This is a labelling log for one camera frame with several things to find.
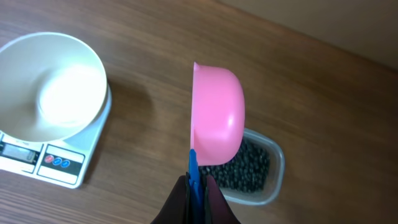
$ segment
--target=white plastic bowl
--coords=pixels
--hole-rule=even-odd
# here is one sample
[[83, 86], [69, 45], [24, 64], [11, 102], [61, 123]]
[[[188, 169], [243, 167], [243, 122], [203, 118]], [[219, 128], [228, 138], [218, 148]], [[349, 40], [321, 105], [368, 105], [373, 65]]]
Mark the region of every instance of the white plastic bowl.
[[0, 48], [0, 129], [21, 141], [66, 139], [89, 125], [104, 102], [101, 59], [75, 37], [39, 32]]
[[243, 138], [262, 147], [269, 154], [269, 171], [262, 192], [242, 193], [237, 190], [220, 188], [226, 200], [243, 205], [266, 205], [279, 194], [285, 171], [285, 157], [282, 149], [273, 140], [245, 128]]

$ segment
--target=blue handle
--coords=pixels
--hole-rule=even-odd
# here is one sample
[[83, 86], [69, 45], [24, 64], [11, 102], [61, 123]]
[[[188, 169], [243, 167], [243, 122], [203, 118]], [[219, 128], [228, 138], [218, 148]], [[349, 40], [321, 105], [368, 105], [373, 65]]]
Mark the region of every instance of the blue handle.
[[195, 150], [189, 151], [188, 172], [190, 174], [189, 186], [191, 190], [191, 205], [193, 212], [193, 223], [203, 223], [203, 189], [200, 183], [197, 154]]

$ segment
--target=wall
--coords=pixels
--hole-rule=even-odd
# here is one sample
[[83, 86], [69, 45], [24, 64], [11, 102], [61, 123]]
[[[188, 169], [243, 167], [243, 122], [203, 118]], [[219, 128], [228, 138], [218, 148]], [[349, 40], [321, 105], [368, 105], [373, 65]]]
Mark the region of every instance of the wall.
[[220, 0], [398, 70], [396, 0]]

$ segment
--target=white kitchen scale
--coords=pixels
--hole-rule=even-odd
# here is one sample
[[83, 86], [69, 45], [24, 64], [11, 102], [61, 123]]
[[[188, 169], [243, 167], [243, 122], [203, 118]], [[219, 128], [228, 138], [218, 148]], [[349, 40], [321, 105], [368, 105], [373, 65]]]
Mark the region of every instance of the white kitchen scale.
[[46, 143], [23, 142], [0, 132], [0, 169], [75, 189], [88, 164], [111, 109], [108, 87], [101, 113], [78, 134]]

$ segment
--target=scale display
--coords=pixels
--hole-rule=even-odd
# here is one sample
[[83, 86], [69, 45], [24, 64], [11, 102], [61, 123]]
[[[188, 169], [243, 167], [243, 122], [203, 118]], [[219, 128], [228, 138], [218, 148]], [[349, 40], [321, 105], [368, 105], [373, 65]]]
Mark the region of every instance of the scale display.
[[1, 153], [2, 156], [18, 159], [20, 161], [31, 163], [35, 159], [36, 153], [34, 151], [24, 149], [11, 144], [5, 144]]

